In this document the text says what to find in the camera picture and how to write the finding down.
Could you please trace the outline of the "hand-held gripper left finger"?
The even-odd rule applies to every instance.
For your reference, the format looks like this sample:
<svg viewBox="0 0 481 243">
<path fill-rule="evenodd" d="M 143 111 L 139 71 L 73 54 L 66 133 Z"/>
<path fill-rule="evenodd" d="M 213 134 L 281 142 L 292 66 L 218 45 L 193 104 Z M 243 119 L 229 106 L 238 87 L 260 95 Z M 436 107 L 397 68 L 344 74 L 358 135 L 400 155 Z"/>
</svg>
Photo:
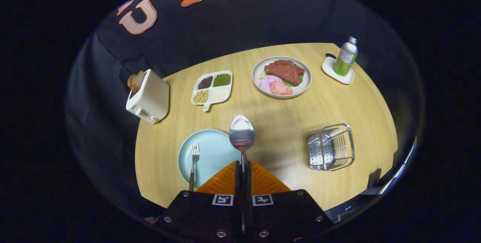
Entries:
<svg viewBox="0 0 481 243">
<path fill-rule="evenodd" d="M 234 194 L 182 190 L 156 229 L 180 243 L 235 243 L 242 234 L 242 168 L 234 165 Z"/>
</svg>

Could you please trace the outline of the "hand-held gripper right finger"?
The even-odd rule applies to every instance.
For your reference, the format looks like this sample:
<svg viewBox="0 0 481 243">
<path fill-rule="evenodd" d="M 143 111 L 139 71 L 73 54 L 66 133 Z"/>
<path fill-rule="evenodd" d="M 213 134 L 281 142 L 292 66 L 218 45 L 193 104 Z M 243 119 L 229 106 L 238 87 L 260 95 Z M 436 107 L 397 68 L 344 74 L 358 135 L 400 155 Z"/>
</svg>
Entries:
<svg viewBox="0 0 481 243">
<path fill-rule="evenodd" d="M 332 230 L 332 221 L 307 190 L 254 195 L 250 161 L 243 168 L 244 243 L 311 243 Z"/>
</svg>

